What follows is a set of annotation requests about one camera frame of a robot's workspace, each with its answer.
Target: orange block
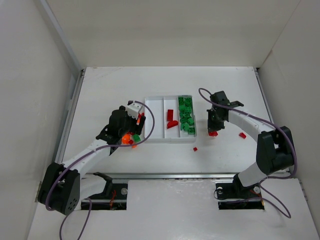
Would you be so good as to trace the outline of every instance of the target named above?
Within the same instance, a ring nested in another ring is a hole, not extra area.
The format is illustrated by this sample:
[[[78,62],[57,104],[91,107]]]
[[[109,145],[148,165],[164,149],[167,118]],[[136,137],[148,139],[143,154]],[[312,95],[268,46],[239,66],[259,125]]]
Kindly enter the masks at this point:
[[[130,141],[130,134],[126,134],[122,137],[123,144],[129,144],[129,141]]]

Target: green block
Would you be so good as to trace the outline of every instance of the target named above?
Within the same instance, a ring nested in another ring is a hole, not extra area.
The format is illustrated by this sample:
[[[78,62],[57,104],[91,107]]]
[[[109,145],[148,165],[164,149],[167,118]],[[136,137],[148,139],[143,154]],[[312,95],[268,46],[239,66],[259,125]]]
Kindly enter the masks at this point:
[[[183,124],[183,130],[185,130],[186,132],[189,131],[189,124],[187,122]]]
[[[192,107],[187,106],[187,107],[185,108],[185,112],[192,113]]]
[[[179,105],[179,111],[184,112],[186,109],[185,105]]]
[[[188,119],[188,124],[192,126],[192,125],[195,124],[195,121],[192,118],[189,118]]]
[[[179,103],[179,105],[184,105],[184,98],[178,97],[178,103]]]
[[[138,134],[133,135],[132,138],[135,143],[138,143],[141,141],[141,138]]]
[[[192,106],[192,99],[190,97],[185,98],[184,105],[186,105],[187,107],[191,107]]]
[[[192,135],[195,135],[196,134],[196,129],[194,127],[189,127],[188,133],[192,134]]]
[[[180,119],[180,123],[184,124],[188,121],[188,118],[181,118]]]
[[[183,117],[185,117],[186,119],[191,118],[189,112],[184,112]]]

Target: white tabletop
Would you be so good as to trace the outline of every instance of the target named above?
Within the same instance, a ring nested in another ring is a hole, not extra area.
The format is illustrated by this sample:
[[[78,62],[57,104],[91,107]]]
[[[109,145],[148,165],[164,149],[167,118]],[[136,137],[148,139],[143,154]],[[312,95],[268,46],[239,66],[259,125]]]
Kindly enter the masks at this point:
[[[149,96],[192,95],[197,127],[195,143],[145,143],[118,149],[91,172],[104,173],[236,173],[256,160],[257,144],[240,138],[240,128],[225,123],[217,137],[208,136],[211,105],[198,88],[225,91],[255,115],[268,119],[252,67],[88,67],[85,71],[64,160],[87,147],[108,124],[111,112],[128,100]]]
[[[281,215],[268,202],[265,210],[219,210],[215,182],[198,180],[132,180],[127,210],[92,211],[82,240],[319,240],[298,179],[262,184],[289,209]],[[271,196],[271,200],[281,209]],[[64,240],[77,239],[88,211],[66,220]],[[38,204],[28,240],[58,240],[64,216]]]

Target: white tray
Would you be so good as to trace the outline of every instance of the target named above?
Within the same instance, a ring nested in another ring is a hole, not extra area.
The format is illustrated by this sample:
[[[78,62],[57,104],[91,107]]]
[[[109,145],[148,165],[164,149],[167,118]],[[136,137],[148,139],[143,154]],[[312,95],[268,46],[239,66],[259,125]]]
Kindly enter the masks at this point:
[[[175,95],[175,96],[149,96],[145,98],[145,104],[151,109],[155,124],[154,130],[150,138],[147,140],[149,143],[194,143],[197,138],[196,118],[194,111],[194,104],[192,101],[191,117],[194,120],[195,134],[188,134],[184,130],[180,130],[180,116],[178,97],[189,97],[191,95]],[[178,121],[178,126],[167,129],[167,112],[168,109],[173,109],[173,120]],[[146,137],[152,128],[153,120],[148,112],[144,111],[144,137]]]

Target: red block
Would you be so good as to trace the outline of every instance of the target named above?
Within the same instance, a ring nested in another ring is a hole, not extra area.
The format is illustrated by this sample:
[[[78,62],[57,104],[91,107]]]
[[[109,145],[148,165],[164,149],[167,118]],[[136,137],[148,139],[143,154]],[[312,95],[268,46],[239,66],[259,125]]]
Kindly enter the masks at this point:
[[[246,139],[246,137],[247,137],[247,135],[245,135],[243,132],[240,132],[239,136],[242,137],[243,139]]]
[[[216,132],[216,131],[211,131],[211,132],[209,132],[209,136],[210,136],[210,137],[216,137],[216,136],[218,136],[218,132]]]
[[[174,120],[174,110],[173,110],[173,109],[168,109],[168,113],[167,113],[167,115],[166,115],[166,120],[167,120],[168,122]]]
[[[176,120],[170,121],[170,122],[168,122],[168,124],[166,125],[166,128],[167,128],[167,129],[170,129],[170,128],[172,128],[172,127],[174,127],[174,126],[177,126],[177,125],[178,125],[178,121],[176,121]]]

